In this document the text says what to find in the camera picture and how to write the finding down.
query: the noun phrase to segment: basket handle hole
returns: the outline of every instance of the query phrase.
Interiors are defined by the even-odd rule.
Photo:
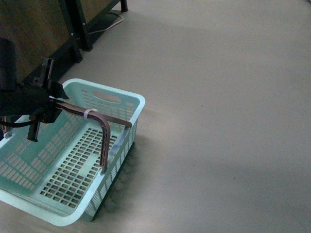
[[[101,100],[105,100],[108,102],[112,102],[112,103],[121,103],[121,99],[117,96],[113,96],[101,91],[93,91],[92,92],[93,96],[101,99]]]

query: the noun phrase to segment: white cable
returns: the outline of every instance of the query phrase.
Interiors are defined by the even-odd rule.
[[[116,25],[118,25],[119,23],[122,23],[122,22],[124,21],[124,18],[123,18],[122,16],[116,14],[116,13],[109,12],[108,14],[118,16],[118,17],[121,18],[121,20],[119,20],[118,22],[115,22],[114,24],[110,25],[110,26],[109,26],[108,28],[106,28],[106,29],[91,32],[91,33],[89,33],[89,35],[94,34],[94,33],[100,33],[100,32],[107,31],[107,30],[109,30],[110,28],[113,28],[114,26],[116,26]]]
[[[89,112],[90,111],[94,111],[94,112],[98,112],[98,110],[97,109],[86,109],[86,111],[84,112],[84,114],[83,114],[83,118],[85,119],[85,120],[87,120],[87,116],[88,116],[88,114],[89,114]]]

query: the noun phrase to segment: black cable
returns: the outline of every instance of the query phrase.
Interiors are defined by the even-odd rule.
[[[28,125],[32,125],[38,121],[40,121],[40,119],[34,119],[31,121],[22,122],[22,123],[9,123],[9,122],[5,122],[5,121],[0,121],[0,125],[4,125],[4,126],[10,127],[10,128],[21,128],[21,127],[25,127]]]

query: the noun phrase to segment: gray floor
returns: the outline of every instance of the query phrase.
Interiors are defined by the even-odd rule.
[[[311,5],[128,5],[62,79],[146,98],[104,208],[59,228],[1,203],[0,232],[311,232]]]

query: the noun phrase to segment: plastic basket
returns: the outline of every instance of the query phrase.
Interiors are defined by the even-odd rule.
[[[102,131],[95,122],[62,112],[41,124],[38,142],[28,128],[15,128],[0,141],[0,200],[56,226],[92,220],[136,135],[143,96],[72,79],[63,84],[71,103],[130,121],[109,123],[107,171],[99,167]],[[27,121],[22,116],[18,122]]]

